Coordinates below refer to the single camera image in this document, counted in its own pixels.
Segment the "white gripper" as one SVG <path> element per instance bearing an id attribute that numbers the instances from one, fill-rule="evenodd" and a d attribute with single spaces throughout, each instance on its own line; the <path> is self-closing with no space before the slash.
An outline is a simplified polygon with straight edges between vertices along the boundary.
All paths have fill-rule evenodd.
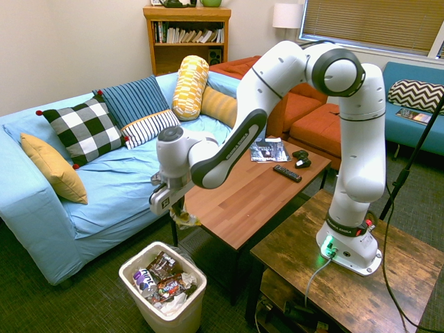
<path id="1" fill-rule="evenodd" d="M 186 214 L 184 195 L 193 187 L 193 182 L 188 182 L 184 187 L 179 189 L 169 189 L 165 182 L 156 187 L 149 198 L 150 210 L 156 215 L 162 215 L 169 209 L 170 217 L 173 220 L 178 218 L 177 214 Z M 174 203 L 177 205 L 176 210 L 171 207 Z"/>

